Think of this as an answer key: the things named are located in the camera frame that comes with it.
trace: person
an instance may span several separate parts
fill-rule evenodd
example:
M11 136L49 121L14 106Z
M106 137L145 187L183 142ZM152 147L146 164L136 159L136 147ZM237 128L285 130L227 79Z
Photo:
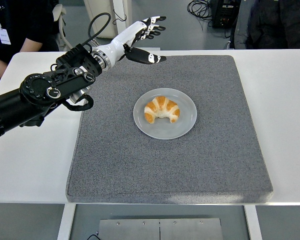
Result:
M300 49L300 0L255 0L248 49Z
M59 51L52 11L49 0L0 0L0 78L18 52Z

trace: name badge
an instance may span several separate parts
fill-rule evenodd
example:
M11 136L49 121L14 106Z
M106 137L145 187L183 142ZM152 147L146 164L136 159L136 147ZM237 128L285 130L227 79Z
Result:
M11 45L11 42L10 42L10 39L8 36L8 32L6 29L0 28L0 40L1 40L1 43L3 43L3 44Z

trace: plate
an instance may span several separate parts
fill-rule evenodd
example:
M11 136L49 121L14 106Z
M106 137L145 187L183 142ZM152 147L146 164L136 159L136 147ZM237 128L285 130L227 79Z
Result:
M179 119L170 123L169 118L156 118L153 124L145 119L145 106L155 97L165 96L178 104ZM143 94L135 103L133 118L138 128L154 139L169 140L183 136L192 129L197 119L197 108L192 99L182 91L172 88L157 88Z

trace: robotic arm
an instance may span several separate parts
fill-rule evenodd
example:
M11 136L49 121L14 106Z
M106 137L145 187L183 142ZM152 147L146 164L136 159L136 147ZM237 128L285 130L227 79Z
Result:
M17 126L41 126L45 117L61 104L71 111L90 109L93 99L87 93L96 77L125 56L143 64L166 60L164 56L132 47L139 40L160 35L159 31L165 28L156 22L165 19L164 16L155 16L137 21L110 44L97 46L92 52L78 44L56 59L55 70L30 74L20 88L0 95L0 136ZM74 104L83 99L87 102L85 105L71 105L68 99Z

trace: electronic equipment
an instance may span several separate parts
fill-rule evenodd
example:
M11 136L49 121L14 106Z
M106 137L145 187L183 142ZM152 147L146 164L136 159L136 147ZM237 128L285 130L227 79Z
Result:
M210 0L212 27L230 28L239 13L240 0Z

